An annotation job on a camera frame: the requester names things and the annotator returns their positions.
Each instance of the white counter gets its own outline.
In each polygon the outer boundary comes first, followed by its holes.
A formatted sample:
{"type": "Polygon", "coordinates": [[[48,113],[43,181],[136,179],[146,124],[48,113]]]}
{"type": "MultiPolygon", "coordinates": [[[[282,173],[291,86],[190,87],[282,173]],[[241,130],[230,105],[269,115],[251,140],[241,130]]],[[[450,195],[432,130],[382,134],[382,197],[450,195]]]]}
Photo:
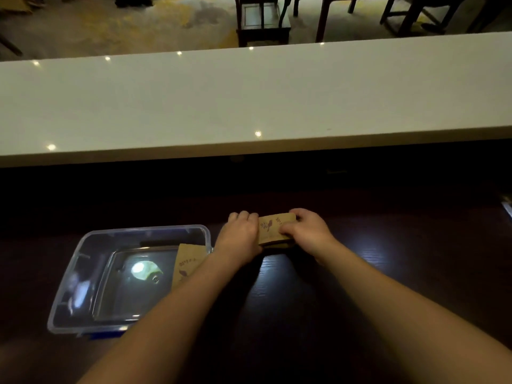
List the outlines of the white counter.
{"type": "Polygon", "coordinates": [[[0,166],[512,135],[512,32],[4,62],[0,81],[0,166]]]}

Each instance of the clear plastic container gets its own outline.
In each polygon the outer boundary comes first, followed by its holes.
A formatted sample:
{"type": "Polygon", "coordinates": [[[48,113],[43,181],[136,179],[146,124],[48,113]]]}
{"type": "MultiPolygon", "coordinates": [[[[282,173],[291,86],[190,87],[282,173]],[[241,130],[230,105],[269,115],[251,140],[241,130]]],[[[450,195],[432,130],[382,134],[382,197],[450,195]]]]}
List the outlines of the clear plastic container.
{"type": "Polygon", "coordinates": [[[205,245],[203,225],[96,230],[78,243],[48,318],[55,334],[128,329],[171,288],[179,244],[205,245]]]}

